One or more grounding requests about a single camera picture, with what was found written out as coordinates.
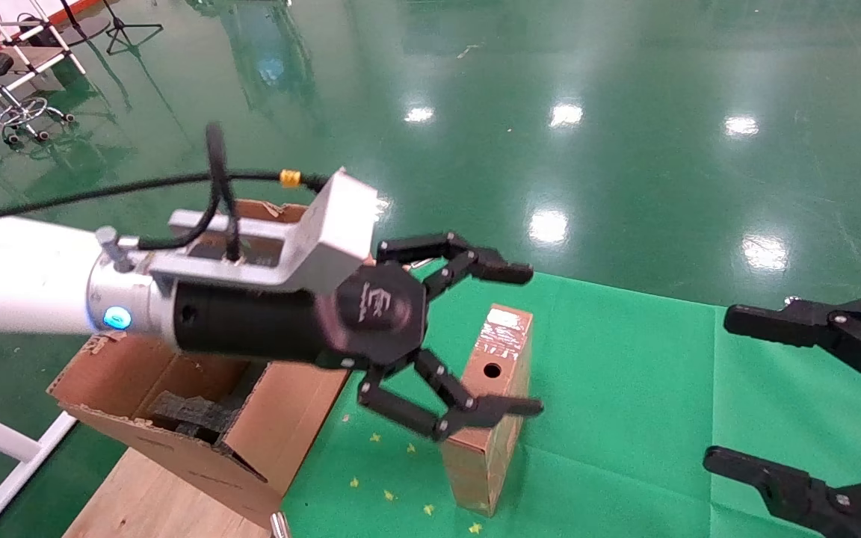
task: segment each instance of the yellow cable connector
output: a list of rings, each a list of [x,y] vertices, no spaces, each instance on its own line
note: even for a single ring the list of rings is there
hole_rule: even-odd
[[[281,185],[284,188],[296,188],[301,184],[301,173],[297,170],[281,170]]]

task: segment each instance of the black stool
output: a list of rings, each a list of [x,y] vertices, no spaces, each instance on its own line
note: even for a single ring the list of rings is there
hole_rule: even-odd
[[[0,76],[6,74],[13,66],[14,60],[10,55],[4,54],[4,52],[0,52]],[[0,84],[0,96],[6,101],[6,108],[0,113],[0,126],[2,126],[2,140],[5,143],[13,144],[18,143],[18,137],[15,136],[15,132],[18,132],[18,129],[24,129],[27,133],[31,134],[31,136],[35,137],[35,140],[39,142],[45,142],[45,140],[49,139],[49,133],[47,132],[37,132],[33,126],[30,126],[28,123],[38,118],[43,113],[48,113],[55,117],[55,119],[60,120],[61,122],[74,122],[75,116],[71,114],[65,114],[61,110],[49,106],[49,102],[44,98],[30,98],[26,99],[26,101],[20,102],[18,99],[15,99],[13,93],[9,91],[6,87]],[[6,135],[6,129],[13,129],[13,133]]]

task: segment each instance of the white metal frame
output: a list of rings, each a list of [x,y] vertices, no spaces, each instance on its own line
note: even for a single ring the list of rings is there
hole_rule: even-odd
[[[0,423],[0,452],[18,460],[13,472],[0,484],[0,514],[74,425],[75,418],[62,412],[49,429],[35,440]]]
[[[65,40],[62,40],[62,36],[58,33],[58,30],[55,30],[55,25],[49,22],[49,15],[45,13],[44,10],[42,10],[42,7],[40,6],[40,4],[38,4],[38,0],[28,0],[28,3],[30,3],[31,6],[33,6],[34,9],[38,12],[38,18],[40,19],[40,22],[28,20],[5,22],[0,20],[0,45],[13,48],[15,54],[18,55],[18,58],[21,59],[24,65],[33,67],[30,72],[27,72],[26,74],[20,76],[17,81],[10,83],[8,86],[6,86],[6,89],[11,91],[15,88],[18,88],[18,86],[28,81],[31,81],[33,78],[35,78],[36,75],[39,74],[39,72],[52,68],[52,65],[58,64],[58,62],[62,61],[62,59],[65,57],[71,59],[72,64],[75,64],[75,67],[78,68],[78,71],[81,72],[82,75],[85,75],[85,68],[82,67],[82,65],[78,62],[78,58],[75,57],[74,52],[72,52],[68,44],[65,43]],[[6,31],[6,28],[4,28],[7,26],[20,27],[33,25],[33,28],[30,28],[30,30],[27,31],[23,31],[23,33],[21,33],[20,35],[18,35],[18,37],[15,38],[12,38],[11,34]],[[45,61],[44,64],[31,65],[31,62],[28,61],[28,58],[26,57],[24,52],[22,52],[22,49],[18,46],[18,43],[20,41],[27,40],[29,37],[33,37],[34,35],[41,34],[42,31],[46,30],[46,28],[48,28],[48,30],[51,31],[52,35],[54,35],[55,39],[58,41],[59,46],[61,46],[62,51],[57,52],[54,57],[51,57],[50,59]]]

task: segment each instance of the green floor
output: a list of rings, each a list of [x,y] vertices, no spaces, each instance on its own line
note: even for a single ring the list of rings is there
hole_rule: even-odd
[[[79,125],[0,143],[0,205],[202,170],[204,125],[221,120],[233,167],[345,166],[379,188],[379,236],[456,229],[544,273],[701,303],[861,296],[861,0],[116,10],[165,31],[140,57],[75,49],[91,86],[50,98]],[[205,196],[40,216],[164,234]],[[40,433],[55,415],[43,391],[79,343],[0,336],[0,419]],[[122,449],[76,429],[0,537],[60,536]],[[0,457],[0,479],[9,468]]]

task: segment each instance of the small cardboard box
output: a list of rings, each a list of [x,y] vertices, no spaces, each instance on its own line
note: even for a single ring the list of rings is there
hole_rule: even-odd
[[[300,219],[304,209],[253,201],[239,201],[238,207],[243,217],[285,222]],[[180,354],[157,339],[109,333],[86,343],[52,382],[49,394],[81,422],[269,528],[348,380],[347,371],[272,362],[215,442],[160,427],[151,413],[165,391],[221,401],[241,391],[249,364],[233,357]]]
[[[530,386],[533,314],[493,304],[461,381],[472,395],[525,398]],[[454,500],[492,517],[523,419],[505,416],[493,428],[467,428],[441,445]]]

